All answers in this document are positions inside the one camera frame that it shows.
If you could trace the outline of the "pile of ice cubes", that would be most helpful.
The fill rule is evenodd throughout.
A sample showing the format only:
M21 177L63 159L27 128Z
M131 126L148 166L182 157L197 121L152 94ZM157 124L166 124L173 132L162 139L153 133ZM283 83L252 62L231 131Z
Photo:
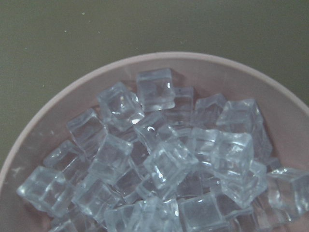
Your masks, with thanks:
M270 232L309 211L309 173L273 155L255 99L196 98L171 69L118 82L17 188L53 232Z

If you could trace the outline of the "pink bowl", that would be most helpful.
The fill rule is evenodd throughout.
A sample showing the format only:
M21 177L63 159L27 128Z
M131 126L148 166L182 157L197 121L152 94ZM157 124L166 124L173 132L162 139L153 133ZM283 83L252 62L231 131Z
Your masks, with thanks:
M211 55L164 52L126 58L101 67L54 96L19 135L0 173L0 229L46 232L50 218L24 202L17 188L45 155L69 138L66 122L97 103L96 96L115 82L130 87L136 75L171 68L179 86L193 86L201 97L222 93L231 100L254 98L263 112L274 153L288 167L309 167L309 109L278 82L248 66Z

